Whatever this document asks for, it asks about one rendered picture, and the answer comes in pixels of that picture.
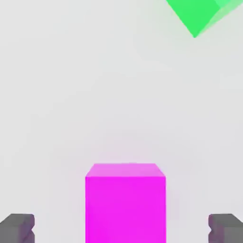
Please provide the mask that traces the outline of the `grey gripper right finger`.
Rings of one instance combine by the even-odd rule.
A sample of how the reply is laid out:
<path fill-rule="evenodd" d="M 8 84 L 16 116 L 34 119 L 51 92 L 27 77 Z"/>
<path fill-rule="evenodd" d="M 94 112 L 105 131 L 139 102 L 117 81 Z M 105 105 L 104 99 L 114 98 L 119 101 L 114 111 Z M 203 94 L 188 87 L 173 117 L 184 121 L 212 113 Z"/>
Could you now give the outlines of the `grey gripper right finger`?
<path fill-rule="evenodd" d="M 208 243 L 243 243 L 243 222 L 233 214 L 210 214 Z"/>

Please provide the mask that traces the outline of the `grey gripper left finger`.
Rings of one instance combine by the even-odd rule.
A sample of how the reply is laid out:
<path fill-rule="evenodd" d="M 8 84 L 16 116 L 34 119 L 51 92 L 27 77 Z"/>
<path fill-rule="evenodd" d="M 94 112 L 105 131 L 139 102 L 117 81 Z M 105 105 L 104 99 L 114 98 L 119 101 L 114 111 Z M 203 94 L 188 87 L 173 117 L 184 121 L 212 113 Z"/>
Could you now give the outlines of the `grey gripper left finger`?
<path fill-rule="evenodd" d="M 10 214 L 0 223 L 0 243 L 35 243 L 33 214 Z"/>

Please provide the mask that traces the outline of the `small magenta cube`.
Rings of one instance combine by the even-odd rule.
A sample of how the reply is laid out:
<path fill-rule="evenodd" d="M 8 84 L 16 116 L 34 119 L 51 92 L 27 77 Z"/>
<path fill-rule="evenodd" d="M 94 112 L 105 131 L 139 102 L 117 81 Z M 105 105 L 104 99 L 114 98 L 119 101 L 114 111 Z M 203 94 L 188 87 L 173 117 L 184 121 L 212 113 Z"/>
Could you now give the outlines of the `small magenta cube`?
<path fill-rule="evenodd" d="M 85 243 L 166 243 L 166 188 L 156 164 L 94 164 L 85 176 Z"/>

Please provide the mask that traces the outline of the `small green cube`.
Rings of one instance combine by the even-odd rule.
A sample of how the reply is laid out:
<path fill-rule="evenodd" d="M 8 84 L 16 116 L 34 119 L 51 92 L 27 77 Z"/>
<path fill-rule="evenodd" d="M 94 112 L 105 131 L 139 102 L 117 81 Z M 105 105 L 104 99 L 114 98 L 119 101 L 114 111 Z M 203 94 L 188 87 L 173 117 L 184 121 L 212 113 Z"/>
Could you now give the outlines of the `small green cube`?
<path fill-rule="evenodd" d="M 243 3 L 243 0 L 166 0 L 196 38 Z"/>

